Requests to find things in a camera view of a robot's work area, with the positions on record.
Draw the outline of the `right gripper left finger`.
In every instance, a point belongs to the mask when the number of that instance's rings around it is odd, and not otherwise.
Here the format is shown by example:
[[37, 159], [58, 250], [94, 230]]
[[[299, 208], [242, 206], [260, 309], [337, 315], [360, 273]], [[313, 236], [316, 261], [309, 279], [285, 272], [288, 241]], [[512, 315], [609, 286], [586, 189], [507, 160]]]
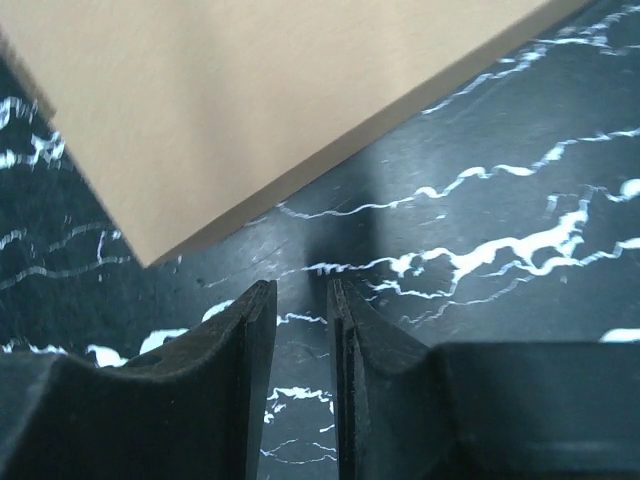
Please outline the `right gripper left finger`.
[[1, 357], [5, 479], [253, 479], [276, 333], [258, 281], [209, 320], [120, 367]]

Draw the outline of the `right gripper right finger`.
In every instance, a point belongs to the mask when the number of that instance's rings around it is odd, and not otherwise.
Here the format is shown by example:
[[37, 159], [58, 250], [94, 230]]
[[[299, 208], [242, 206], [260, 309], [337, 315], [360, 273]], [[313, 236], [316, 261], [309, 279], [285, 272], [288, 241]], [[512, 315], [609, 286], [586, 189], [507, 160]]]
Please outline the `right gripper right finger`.
[[633, 343], [427, 346], [327, 289], [342, 479], [635, 479]]

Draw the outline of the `cardboard box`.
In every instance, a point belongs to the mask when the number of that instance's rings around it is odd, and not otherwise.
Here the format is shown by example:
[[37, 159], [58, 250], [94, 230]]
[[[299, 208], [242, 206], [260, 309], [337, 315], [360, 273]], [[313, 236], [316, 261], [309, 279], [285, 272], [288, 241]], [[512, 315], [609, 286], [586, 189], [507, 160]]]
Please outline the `cardboard box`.
[[578, 1], [5, 1], [1, 57], [140, 264], [206, 247]]

